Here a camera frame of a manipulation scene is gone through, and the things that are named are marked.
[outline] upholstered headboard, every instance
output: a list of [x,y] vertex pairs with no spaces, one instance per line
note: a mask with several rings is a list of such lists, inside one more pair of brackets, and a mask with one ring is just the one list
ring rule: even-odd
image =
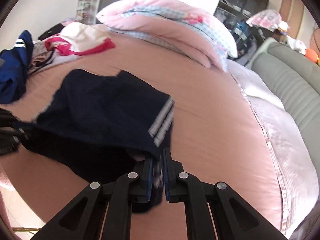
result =
[[320,181],[320,67],[269,38],[246,65],[295,120]]

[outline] pink umbrella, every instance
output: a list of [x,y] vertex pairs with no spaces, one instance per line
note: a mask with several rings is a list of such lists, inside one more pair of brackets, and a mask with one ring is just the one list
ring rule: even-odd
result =
[[247,20],[247,24],[251,27],[253,25],[274,31],[278,28],[279,23],[282,21],[280,13],[275,10],[267,9],[261,11]]

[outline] silver bolt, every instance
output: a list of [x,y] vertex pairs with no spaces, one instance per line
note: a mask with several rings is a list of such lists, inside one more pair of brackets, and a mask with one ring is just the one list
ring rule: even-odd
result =
[[227,184],[225,184],[224,182],[219,182],[217,184],[217,188],[218,189],[226,189],[227,188]]
[[100,183],[98,183],[98,182],[92,182],[91,184],[90,184],[90,188],[92,188],[92,189],[97,189],[97,188],[99,188],[100,187]]
[[186,172],[179,173],[179,178],[181,178],[181,179],[187,179],[188,177],[189,177],[189,174]]
[[135,179],[136,177],[138,177],[138,174],[136,172],[130,172],[128,174],[129,179]]

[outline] black garment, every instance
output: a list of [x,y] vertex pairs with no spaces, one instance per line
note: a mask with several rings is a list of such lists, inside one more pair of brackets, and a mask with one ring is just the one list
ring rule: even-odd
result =
[[[133,170],[136,162],[128,148],[161,161],[160,152],[170,146],[173,108],[169,95],[126,71],[102,77],[73,70],[36,123],[17,127],[32,129],[23,142],[28,150],[67,165],[88,182],[104,184]],[[149,207],[135,212],[161,202],[162,178],[155,178],[155,170],[153,180],[159,186],[152,189]]]
[[60,33],[63,28],[64,28],[64,26],[61,23],[58,23],[57,25],[53,26],[51,29],[49,29],[49,30],[45,31],[44,33],[42,33],[38,37],[38,40],[39,41],[43,41],[43,40],[45,40],[46,38],[49,38],[52,35]]

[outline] blue garment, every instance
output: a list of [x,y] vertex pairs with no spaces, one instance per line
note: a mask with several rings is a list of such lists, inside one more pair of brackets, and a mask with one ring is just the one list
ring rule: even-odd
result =
[[32,60],[33,42],[31,34],[20,34],[13,49],[4,49],[0,58],[0,104],[10,104],[26,92],[28,68]]

